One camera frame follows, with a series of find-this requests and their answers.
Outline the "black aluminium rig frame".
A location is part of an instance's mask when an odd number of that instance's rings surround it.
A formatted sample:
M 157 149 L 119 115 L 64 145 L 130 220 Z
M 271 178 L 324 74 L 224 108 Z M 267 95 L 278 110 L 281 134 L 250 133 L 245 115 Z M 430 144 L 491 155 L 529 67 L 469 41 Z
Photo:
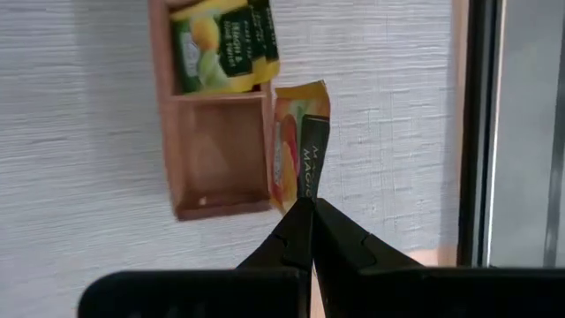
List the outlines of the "black aluminium rig frame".
M 456 0 L 462 130 L 457 264 L 490 266 L 504 0 Z

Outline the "wooden three-compartment tray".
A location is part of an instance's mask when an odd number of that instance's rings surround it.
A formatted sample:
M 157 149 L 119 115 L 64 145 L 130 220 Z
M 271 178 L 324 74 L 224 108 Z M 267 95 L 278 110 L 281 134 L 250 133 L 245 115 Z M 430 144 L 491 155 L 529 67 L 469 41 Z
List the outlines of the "wooden three-compartment tray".
M 147 0 L 162 152 L 180 221 L 268 210 L 271 84 L 238 94 L 185 95 L 175 73 L 172 10 L 197 0 Z

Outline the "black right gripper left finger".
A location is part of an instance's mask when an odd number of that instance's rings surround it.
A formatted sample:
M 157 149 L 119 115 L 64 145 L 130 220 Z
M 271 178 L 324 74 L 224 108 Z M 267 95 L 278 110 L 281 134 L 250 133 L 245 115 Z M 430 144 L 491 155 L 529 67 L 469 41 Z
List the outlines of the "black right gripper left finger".
M 309 318 L 314 204 L 295 202 L 234 269 L 124 270 L 91 283 L 77 318 Z

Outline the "green lemon lime tea packet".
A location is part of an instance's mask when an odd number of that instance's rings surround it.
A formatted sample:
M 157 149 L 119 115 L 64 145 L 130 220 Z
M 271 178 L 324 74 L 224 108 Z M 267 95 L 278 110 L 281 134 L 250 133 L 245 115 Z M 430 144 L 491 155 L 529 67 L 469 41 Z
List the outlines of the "green lemon lime tea packet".
M 269 0 L 248 0 L 252 11 L 252 68 L 255 83 L 272 80 L 280 71 L 275 22 Z
M 201 0 L 170 14 L 178 77 L 187 94 L 242 93 L 255 85 L 247 0 Z

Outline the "orange mango tea packet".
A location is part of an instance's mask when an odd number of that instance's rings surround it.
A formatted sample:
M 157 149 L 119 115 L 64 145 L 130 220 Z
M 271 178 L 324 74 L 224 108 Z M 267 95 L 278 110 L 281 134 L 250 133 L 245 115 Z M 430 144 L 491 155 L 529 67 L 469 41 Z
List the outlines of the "orange mango tea packet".
M 297 199 L 318 196 L 330 113 L 322 80 L 275 89 L 270 190 L 272 204 L 283 214 Z

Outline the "grey woven placemat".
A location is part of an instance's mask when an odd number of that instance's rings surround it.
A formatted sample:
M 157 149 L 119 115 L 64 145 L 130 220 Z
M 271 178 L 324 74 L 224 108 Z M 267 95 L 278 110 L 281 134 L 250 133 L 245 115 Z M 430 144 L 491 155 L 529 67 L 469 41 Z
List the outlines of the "grey woven placemat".
M 427 265 L 456 248 L 452 0 L 273 0 L 280 86 L 324 80 L 320 194 Z M 0 0 L 0 318 L 122 269 L 232 267 L 279 221 L 175 220 L 147 0 Z

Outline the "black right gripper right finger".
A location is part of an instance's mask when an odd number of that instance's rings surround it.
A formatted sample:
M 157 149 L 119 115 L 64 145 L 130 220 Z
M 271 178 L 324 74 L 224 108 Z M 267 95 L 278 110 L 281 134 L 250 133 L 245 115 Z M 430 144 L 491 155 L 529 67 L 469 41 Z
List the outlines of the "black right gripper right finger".
M 323 199 L 313 258 L 327 318 L 565 318 L 565 269 L 427 267 Z

